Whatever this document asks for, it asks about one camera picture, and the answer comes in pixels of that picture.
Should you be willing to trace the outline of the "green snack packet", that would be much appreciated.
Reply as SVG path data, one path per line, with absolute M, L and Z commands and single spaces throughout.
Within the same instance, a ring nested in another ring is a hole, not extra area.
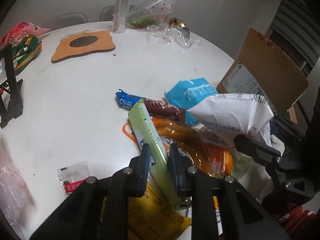
M 168 154 L 152 122 L 143 99 L 138 100 L 128 113 L 129 122 L 140 147 L 150 146 L 149 174 L 156 188 L 176 210 L 191 206 L 190 198 L 181 198 L 174 189 L 174 183 L 167 167 Z

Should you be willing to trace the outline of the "white snack bag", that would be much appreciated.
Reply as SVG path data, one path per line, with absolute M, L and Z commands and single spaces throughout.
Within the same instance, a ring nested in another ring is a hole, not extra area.
M 188 110 L 205 127 L 206 140 L 233 148 L 234 139 L 245 135 L 271 146 L 270 120 L 274 117 L 266 98 L 258 94 L 215 94 Z

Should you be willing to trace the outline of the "blue brown chocolate bar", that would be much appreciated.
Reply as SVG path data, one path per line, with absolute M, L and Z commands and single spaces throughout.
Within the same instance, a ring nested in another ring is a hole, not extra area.
M 116 98 L 120 107 L 131 109 L 139 100 L 142 100 L 149 114 L 156 118 L 170 119 L 180 123 L 185 122 L 186 110 L 163 101 L 151 100 L 136 95 L 127 94 L 119 89 Z

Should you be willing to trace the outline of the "light blue snack packet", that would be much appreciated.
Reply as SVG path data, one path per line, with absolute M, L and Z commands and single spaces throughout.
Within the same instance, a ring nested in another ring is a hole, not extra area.
M 164 96 L 169 104 L 188 110 L 215 94 L 217 90 L 205 78 L 199 78 L 179 81 Z

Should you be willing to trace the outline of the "orange bread bag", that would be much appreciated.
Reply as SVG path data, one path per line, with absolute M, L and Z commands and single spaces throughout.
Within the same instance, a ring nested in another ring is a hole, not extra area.
M 167 150 L 168 160 L 170 145 L 176 143 L 180 155 L 187 157 L 191 165 L 198 170 L 216 178 L 231 174 L 233 168 L 232 156 L 224 148 L 206 142 L 200 130 L 170 119 L 155 117 L 151 117 L 151 119 Z M 129 133 L 123 127 L 123 132 L 138 145 L 132 128 L 131 133 Z

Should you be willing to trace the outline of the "yellow snack packet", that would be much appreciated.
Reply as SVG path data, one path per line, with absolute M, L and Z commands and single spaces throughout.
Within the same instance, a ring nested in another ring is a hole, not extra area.
M 102 239 L 177 239 L 191 225 L 191 218 L 180 215 L 150 181 L 142 197 L 128 199 L 126 217 L 111 218 L 101 231 Z

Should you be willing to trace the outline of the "small clear zip bag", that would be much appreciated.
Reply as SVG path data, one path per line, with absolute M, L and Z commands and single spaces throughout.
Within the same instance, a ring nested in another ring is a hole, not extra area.
M 70 195 L 90 176 L 88 163 L 83 161 L 59 168 L 57 175 L 65 194 Z

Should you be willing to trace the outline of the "brown cardboard box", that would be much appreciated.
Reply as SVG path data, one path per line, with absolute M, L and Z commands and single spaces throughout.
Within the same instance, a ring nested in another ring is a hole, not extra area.
M 297 65 L 269 38 L 250 28 L 239 55 L 217 85 L 217 91 L 261 94 L 272 111 L 283 114 L 308 86 Z

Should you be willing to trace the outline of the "pink plastic bag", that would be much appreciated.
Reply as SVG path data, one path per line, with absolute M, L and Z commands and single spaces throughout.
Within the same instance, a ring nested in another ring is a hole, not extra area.
M 15 165 L 6 139 L 1 135 L 1 211 L 10 225 L 15 225 L 22 211 L 34 201 Z

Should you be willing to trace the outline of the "crumpled clear plastic wrap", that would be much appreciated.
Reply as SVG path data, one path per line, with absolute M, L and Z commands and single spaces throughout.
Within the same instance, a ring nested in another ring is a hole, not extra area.
M 148 26 L 146 30 L 148 42 L 153 40 L 160 44 L 175 43 L 184 49 L 201 45 L 201 41 L 191 36 L 187 27 L 170 27 L 163 24 Z

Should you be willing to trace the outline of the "gold foil wrapper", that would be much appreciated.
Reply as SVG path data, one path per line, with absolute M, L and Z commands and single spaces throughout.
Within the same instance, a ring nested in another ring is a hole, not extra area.
M 169 26 L 173 26 L 173 25 L 180 28 L 186 28 L 186 25 L 181 20 L 175 17 L 169 20 Z

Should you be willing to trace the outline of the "orange toast-shaped coaster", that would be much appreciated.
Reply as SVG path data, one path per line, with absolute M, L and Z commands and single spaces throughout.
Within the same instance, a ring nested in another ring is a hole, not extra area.
M 109 31 L 95 31 L 63 38 L 51 58 L 52 63 L 93 53 L 115 50 Z

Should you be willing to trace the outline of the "clear film roll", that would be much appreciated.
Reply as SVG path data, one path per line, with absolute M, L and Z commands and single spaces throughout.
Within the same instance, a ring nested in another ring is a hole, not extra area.
M 124 33 L 126 28 L 126 20 L 129 14 L 130 0 L 116 0 L 113 12 L 113 33 Z

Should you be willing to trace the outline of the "black stand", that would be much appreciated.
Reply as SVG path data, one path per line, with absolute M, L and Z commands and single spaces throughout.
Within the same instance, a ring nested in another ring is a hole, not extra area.
M 5 107 L 1 97 L 1 128 L 4 128 L 10 120 L 18 118 L 23 113 L 23 100 L 21 97 L 23 80 L 16 80 L 12 45 L 9 44 L 1 50 L 1 59 L 4 59 L 4 70 L 6 74 L 5 80 L 1 82 L 1 89 L 9 94 L 7 107 Z

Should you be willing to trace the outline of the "polka dot plastic bag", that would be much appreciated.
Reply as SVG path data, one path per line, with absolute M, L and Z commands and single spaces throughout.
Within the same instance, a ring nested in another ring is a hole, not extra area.
M 146 28 L 167 22 L 175 4 L 175 0 L 144 0 L 129 9 L 126 26 Z

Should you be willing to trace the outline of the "grey chair right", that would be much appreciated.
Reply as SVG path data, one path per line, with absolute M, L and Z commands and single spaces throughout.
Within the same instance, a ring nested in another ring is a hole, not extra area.
M 113 21 L 114 7 L 115 5 L 108 5 L 104 7 L 100 13 L 99 21 Z

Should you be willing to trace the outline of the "grey chair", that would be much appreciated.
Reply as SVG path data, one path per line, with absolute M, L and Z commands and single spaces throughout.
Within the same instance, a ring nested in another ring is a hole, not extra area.
M 114 7 L 115 5 L 108 5 L 104 7 L 100 13 L 99 21 L 113 21 Z
M 42 27 L 50 30 L 57 30 L 73 25 L 85 24 L 88 22 L 88 18 L 84 13 L 70 12 L 47 20 L 44 22 Z

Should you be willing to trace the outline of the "green yellow snack bag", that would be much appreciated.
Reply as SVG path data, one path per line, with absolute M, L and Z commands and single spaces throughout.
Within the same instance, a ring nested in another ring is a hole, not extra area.
M 42 50 L 42 42 L 32 34 L 25 35 L 12 44 L 12 58 L 15 75 L 19 75 Z

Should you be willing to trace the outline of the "grey chair left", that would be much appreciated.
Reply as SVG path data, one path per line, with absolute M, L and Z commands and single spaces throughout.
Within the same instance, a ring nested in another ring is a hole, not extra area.
M 44 22 L 42 27 L 50 30 L 57 30 L 73 25 L 85 24 L 88 22 L 88 18 L 84 13 L 70 12 L 47 20 Z

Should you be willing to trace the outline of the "pink red snack bag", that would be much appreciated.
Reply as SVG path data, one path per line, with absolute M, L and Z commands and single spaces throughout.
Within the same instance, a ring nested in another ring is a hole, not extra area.
M 8 44 L 15 46 L 19 44 L 27 35 L 40 36 L 50 31 L 49 28 L 43 28 L 31 22 L 22 22 L 13 26 L 1 39 L 1 48 Z

